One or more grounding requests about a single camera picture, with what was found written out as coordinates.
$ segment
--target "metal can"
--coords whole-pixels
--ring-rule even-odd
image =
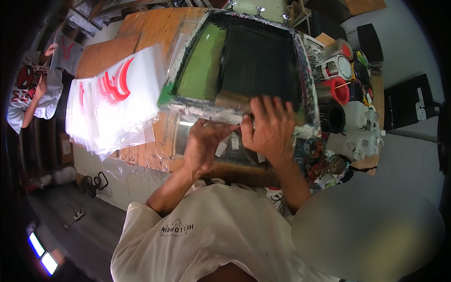
[[[316,65],[315,73],[320,80],[331,79],[337,76],[340,76],[344,80],[350,80],[352,77],[352,68],[346,57],[337,55]]]

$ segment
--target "power strip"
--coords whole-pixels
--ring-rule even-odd
[[[75,221],[79,220],[82,216],[84,216],[84,212],[77,213],[77,215],[74,216]]]

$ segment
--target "screen printing frame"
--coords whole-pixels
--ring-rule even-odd
[[[209,9],[200,19],[196,28],[193,30],[180,52],[176,55],[173,65],[168,70],[168,76],[158,99],[158,107],[162,111],[181,114],[186,116],[195,116],[212,121],[218,121],[228,124],[239,125],[244,112],[216,106],[214,101],[189,98],[177,95],[177,82],[180,79],[184,67],[187,63],[190,53],[196,46],[197,38],[201,35],[204,27],[210,22],[215,14],[222,14],[230,17],[239,17],[243,20],[253,20],[263,24],[268,24],[276,28],[286,30],[290,33],[296,58],[298,62],[300,89],[302,92],[302,104],[299,107],[298,116],[304,120],[303,126],[296,126],[293,132],[294,136],[304,139],[321,136],[321,125],[319,119],[318,100],[314,79],[308,60],[308,56],[303,44],[301,34],[294,29],[286,27],[263,18],[252,15],[238,13],[234,11],[225,11],[220,9]]]

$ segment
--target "cardboard box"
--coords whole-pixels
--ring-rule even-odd
[[[58,158],[61,160],[61,164],[65,165],[68,163],[74,163],[74,149],[72,148],[72,143],[69,140],[69,135],[66,133],[60,133],[58,145],[60,147]]]

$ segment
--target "fluorescent light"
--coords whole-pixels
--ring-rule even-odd
[[[39,240],[36,238],[36,235],[34,235],[34,232],[30,234],[30,237],[28,238],[31,245],[33,246],[33,249],[37,255],[38,258],[42,256],[42,254],[45,252],[42,245],[39,243]]]
[[[180,125],[193,126],[194,123],[192,123],[192,122],[186,122],[186,121],[181,121],[181,122],[180,122]]]
[[[50,275],[52,275],[53,272],[55,272],[55,269],[58,266],[58,263],[53,259],[53,257],[50,255],[50,253],[46,253],[42,257],[41,262],[46,267],[46,269],[50,273]]]

